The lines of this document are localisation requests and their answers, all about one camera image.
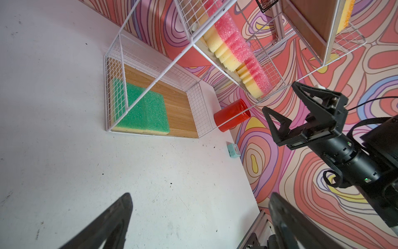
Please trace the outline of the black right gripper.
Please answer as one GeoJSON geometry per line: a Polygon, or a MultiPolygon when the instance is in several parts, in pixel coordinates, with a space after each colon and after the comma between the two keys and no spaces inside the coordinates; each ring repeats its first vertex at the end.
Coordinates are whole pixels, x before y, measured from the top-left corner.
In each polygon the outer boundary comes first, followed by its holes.
{"type": "Polygon", "coordinates": [[[262,109],[272,138],[278,146],[294,150],[335,138],[342,134],[348,115],[348,98],[340,92],[310,87],[294,82],[291,85],[298,98],[313,116],[310,122],[290,129],[292,120],[269,107],[262,109]]]}

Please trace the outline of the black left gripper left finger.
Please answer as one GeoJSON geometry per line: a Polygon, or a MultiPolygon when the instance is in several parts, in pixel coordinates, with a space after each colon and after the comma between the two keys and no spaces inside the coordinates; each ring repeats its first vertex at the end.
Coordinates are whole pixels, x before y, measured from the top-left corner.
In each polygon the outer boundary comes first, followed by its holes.
{"type": "Polygon", "coordinates": [[[133,211],[129,193],[123,194],[63,249],[123,249],[133,211]]]}

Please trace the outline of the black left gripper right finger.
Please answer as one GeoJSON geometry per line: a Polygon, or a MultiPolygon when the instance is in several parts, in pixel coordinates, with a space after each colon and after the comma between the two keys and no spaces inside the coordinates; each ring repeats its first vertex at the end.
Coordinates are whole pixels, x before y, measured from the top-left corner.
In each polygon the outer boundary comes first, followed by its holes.
{"type": "Polygon", "coordinates": [[[342,248],[280,194],[272,193],[269,210],[279,249],[342,248]]]}

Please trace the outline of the pink smiley sponge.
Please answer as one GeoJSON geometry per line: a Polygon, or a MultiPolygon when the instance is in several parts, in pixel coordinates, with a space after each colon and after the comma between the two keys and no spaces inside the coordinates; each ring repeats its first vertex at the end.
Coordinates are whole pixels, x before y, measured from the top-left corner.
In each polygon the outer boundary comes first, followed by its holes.
{"type": "Polygon", "coordinates": [[[273,86],[256,57],[249,57],[236,70],[247,91],[256,99],[270,93],[273,86]]]}
{"type": "Polygon", "coordinates": [[[204,33],[203,39],[208,49],[231,72],[239,70],[254,57],[228,12],[204,33]]]}

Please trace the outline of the yellow green sponge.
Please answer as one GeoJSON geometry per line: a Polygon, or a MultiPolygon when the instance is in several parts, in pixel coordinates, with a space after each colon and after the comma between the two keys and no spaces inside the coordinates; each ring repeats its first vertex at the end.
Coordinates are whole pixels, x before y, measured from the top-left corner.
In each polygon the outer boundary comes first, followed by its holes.
{"type": "Polygon", "coordinates": [[[110,88],[110,110],[112,124],[115,123],[125,112],[125,91],[124,82],[118,78],[113,78],[110,88]]]}
{"type": "Polygon", "coordinates": [[[113,131],[167,135],[170,125],[163,95],[148,91],[115,125],[113,131]]]}

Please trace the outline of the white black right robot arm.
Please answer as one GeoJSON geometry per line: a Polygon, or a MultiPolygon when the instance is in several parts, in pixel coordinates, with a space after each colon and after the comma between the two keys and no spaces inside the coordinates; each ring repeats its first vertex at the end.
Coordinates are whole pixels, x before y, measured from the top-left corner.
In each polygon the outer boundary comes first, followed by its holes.
{"type": "Polygon", "coordinates": [[[333,188],[356,187],[379,217],[398,230],[398,118],[369,118],[357,127],[373,125],[358,142],[353,131],[343,133],[348,99],[340,92],[292,84],[297,97],[309,110],[305,124],[290,128],[292,121],[264,107],[262,112],[274,142],[290,150],[310,148],[334,175],[325,183],[333,188]]]}

